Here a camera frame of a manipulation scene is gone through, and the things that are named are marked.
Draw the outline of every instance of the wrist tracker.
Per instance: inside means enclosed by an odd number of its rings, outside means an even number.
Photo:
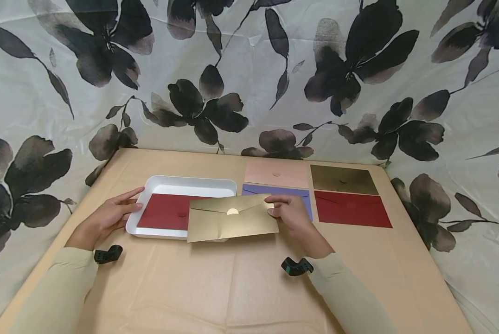
[[[96,250],[94,253],[94,261],[98,264],[105,264],[116,261],[122,255],[123,247],[120,245],[112,245],[109,250]]]
[[[287,257],[285,261],[281,263],[281,268],[286,271],[290,276],[299,276],[305,274],[307,271],[312,273],[314,267],[305,258],[302,258],[299,263]]]

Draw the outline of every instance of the table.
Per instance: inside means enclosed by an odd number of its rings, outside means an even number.
[[[105,199],[157,174],[231,179],[240,194],[249,159],[260,158],[119,150],[0,317],[0,333],[8,332],[75,226]],[[314,224],[375,294],[399,333],[472,333],[382,168],[288,163],[369,170],[392,229],[321,223],[311,191]],[[194,244],[119,231],[98,248],[112,244],[122,245],[124,253],[99,267],[77,333],[343,333],[309,280],[282,271],[285,257],[303,256],[283,228],[275,235]]]

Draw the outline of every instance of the dark gold envelope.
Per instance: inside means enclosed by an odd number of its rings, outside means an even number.
[[[219,240],[278,233],[275,218],[268,215],[274,204],[270,194],[193,200],[190,202],[187,242]]]
[[[317,190],[378,194],[370,172],[365,169],[311,165],[311,175]]]

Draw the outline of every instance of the floral fabric backdrop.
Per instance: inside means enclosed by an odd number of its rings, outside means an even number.
[[[381,165],[499,333],[499,0],[0,1],[0,313],[123,147]]]

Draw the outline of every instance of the plastic tray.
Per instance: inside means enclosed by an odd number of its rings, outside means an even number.
[[[145,190],[137,200],[137,203],[142,203],[143,207],[129,216],[125,226],[126,231],[142,238],[186,240],[187,231],[138,227],[142,213],[151,198],[151,194],[154,193],[201,197],[229,197],[237,194],[237,184],[232,180],[198,179],[196,177],[164,175],[151,176],[147,180]]]

